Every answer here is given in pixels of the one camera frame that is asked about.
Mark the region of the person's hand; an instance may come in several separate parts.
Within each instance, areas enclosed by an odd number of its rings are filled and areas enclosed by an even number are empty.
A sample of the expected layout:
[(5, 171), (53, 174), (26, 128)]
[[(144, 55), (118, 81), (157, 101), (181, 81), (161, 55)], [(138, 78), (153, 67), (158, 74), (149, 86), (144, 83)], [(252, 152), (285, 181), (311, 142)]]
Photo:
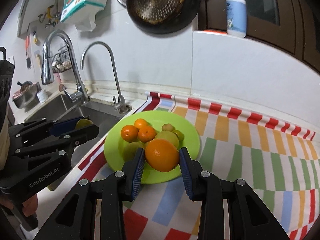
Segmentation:
[[(13, 202), (7, 196), (1, 195), (0, 196), (0, 203), (1, 203), (1, 205), (8, 208), (9, 210), (12, 210), (14, 208)], [(25, 215), (25, 217), (29, 217), (29, 216), (33, 215), (36, 212), (37, 207), (38, 207), (37, 195), (32, 196), (31, 198), (29, 198), (28, 200), (23, 202), (22, 205), (23, 205), (22, 212)]]

